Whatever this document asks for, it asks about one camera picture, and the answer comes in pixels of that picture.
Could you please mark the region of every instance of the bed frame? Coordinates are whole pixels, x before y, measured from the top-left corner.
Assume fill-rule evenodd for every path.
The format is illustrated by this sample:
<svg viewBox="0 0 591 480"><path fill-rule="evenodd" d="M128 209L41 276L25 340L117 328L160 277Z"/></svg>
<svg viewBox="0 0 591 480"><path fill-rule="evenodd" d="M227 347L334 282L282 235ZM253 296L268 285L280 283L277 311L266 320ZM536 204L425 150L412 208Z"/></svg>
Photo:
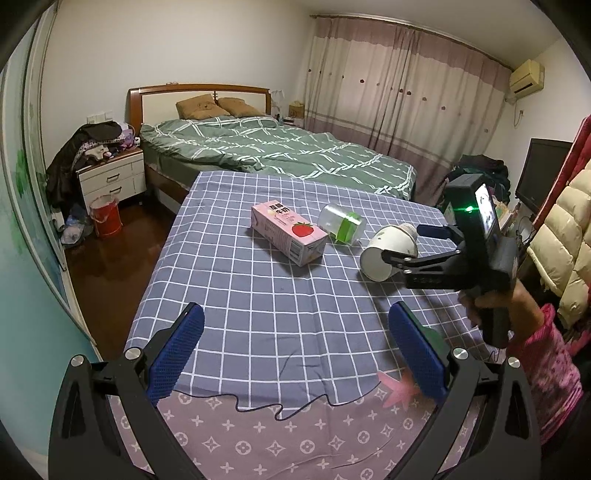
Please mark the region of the bed frame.
<svg viewBox="0 0 591 480"><path fill-rule="evenodd" d="M242 85L219 85L214 83L167 83L139 87L128 93L128 123L139 132L142 124L155 125L165 120L178 118L176 103L197 95L210 93L215 100L227 94L241 98L249 105L271 114L271 92L260 87ZM183 203L187 193L187 186L163 175L149 165L146 165L147 183L171 197L178 203Z"/></svg>

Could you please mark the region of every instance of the strawberry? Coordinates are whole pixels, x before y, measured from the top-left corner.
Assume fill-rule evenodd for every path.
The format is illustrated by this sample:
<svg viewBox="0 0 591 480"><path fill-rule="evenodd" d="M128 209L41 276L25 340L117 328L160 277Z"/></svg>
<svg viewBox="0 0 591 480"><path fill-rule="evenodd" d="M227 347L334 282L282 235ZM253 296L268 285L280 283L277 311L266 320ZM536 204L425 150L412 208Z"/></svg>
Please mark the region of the strawberry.
<svg viewBox="0 0 591 480"><path fill-rule="evenodd" d="M314 233L314 227L309 223L296 223L292 229L292 232L300 238L312 235Z"/></svg>

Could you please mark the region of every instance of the pink sleeve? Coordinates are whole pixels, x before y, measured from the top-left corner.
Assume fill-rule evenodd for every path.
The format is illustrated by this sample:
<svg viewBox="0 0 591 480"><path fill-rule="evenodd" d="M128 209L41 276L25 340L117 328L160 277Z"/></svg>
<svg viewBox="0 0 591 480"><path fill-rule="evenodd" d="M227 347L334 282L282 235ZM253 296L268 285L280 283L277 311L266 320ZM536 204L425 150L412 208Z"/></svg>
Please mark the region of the pink sleeve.
<svg viewBox="0 0 591 480"><path fill-rule="evenodd" d="M510 342L507 357L519 359L531 386L542 444L560 428L583 395L579 370L554 325L556 311L542 307L544 326L525 342Z"/></svg>

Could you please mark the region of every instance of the green plaid comforter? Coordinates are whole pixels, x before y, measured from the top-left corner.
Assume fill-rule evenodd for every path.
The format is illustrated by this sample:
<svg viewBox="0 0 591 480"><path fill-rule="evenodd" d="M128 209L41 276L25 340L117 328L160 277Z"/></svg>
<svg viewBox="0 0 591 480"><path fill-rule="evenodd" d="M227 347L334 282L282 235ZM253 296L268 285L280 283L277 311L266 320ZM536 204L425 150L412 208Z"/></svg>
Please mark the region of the green plaid comforter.
<svg viewBox="0 0 591 480"><path fill-rule="evenodd" d="M271 117L143 125L143 141L180 161L248 173L313 180L409 200L416 171L409 164L328 133L279 126Z"/></svg>

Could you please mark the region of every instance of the dark clothes pile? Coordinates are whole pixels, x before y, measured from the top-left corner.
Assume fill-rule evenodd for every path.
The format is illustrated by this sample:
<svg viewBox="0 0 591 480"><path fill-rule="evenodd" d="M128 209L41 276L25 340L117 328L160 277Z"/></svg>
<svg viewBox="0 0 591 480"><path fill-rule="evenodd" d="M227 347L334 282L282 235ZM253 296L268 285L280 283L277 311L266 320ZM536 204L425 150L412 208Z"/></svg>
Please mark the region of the dark clothes pile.
<svg viewBox="0 0 591 480"><path fill-rule="evenodd" d="M84 204L76 170L86 166L84 153L102 144L122 143L121 126L117 122L88 124L80 127L57 153L47 169L46 193L49 203L68 216L74 203Z"/></svg>
<svg viewBox="0 0 591 480"><path fill-rule="evenodd" d="M494 160L485 155L463 155L455 168L447 174L452 181L465 173L482 173L486 186L495 198L506 205L511 201L511 182L509 170L502 160Z"/></svg>

